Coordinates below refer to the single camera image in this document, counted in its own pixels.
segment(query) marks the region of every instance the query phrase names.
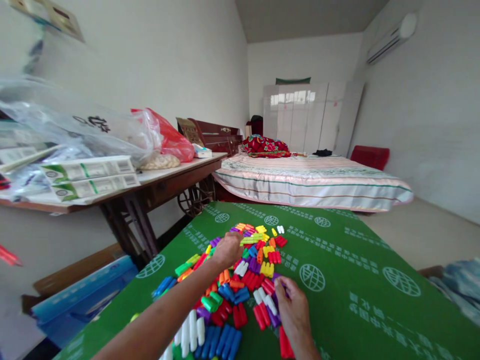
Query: tiled floor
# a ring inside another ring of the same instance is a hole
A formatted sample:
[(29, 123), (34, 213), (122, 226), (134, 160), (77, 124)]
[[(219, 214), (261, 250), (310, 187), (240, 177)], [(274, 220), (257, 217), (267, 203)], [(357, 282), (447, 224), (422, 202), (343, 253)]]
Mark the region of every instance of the tiled floor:
[(480, 226), (417, 198), (359, 217), (417, 270), (480, 257)]

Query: red floral blanket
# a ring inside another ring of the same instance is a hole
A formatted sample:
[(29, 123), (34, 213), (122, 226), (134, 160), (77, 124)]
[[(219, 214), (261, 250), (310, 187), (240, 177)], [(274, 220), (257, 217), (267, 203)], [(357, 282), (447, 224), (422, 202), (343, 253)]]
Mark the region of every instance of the red floral blanket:
[(250, 135), (243, 140), (242, 149), (251, 158), (289, 158), (292, 153), (286, 143), (261, 135)]

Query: red plastic bag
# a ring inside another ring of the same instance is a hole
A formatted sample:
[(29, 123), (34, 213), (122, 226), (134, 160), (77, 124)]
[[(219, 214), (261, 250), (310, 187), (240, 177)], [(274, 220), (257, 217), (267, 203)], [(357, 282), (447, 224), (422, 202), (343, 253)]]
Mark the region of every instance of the red plastic bag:
[[(169, 121), (151, 108), (147, 109), (153, 115), (153, 118), (157, 121), (158, 126), (160, 127), (160, 134), (163, 136), (161, 141), (161, 150), (160, 154), (171, 154), (174, 155), (180, 160), (181, 163), (189, 163), (192, 161), (195, 155), (195, 150), (185, 136), (179, 133), (175, 128), (169, 123)], [(132, 114), (141, 111), (139, 109), (131, 109)]]

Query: green table mat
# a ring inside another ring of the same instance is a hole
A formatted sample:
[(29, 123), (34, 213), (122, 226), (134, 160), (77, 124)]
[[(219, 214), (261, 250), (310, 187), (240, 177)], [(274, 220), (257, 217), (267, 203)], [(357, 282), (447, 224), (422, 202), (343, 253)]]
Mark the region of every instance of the green table mat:
[[(90, 359), (152, 304), (165, 277), (237, 223), (269, 235), (284, 227), (275, 272), (305, 292), (323, 360), (480, 359), (480, 329), (351, 211), (228, 202), (212, 202), (55, 359)], [(254, 305), (252, 296), (236, 359), (280, 359), (278, 330), (260, 331)]]

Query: mattress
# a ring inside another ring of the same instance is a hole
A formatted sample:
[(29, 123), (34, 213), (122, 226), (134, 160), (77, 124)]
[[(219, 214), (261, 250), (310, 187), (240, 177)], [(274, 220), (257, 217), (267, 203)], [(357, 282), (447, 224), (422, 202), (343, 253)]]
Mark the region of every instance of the mattress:
[(414, 198), (398, 177), (341, 156), (223, 160), (215, 179), (230, 193), (251, 201), (307, 208), (386, 212)]

